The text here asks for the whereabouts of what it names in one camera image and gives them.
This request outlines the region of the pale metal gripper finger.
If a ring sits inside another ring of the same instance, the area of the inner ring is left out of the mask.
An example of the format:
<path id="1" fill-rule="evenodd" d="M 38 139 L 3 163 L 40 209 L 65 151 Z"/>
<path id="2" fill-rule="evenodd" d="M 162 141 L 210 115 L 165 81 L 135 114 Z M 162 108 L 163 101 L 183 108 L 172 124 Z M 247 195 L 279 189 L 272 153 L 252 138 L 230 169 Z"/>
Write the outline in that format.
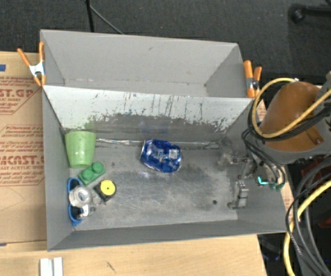
<path id="1" fill-rule="evenodd" d="M 218 160 L 218 166 L 231 166 L 234 164 L 249 163 L 250 158 L 247 155 L 238 156 L 235 152 L 223 152 Z"/>
<path id="2" fill-rule="evenodd" d="M 230 209 L 241 209 L 248 205 L 249 188 L 245 181 L 236 181 L 231 185 L 233 199 L 227 204 Z"/>

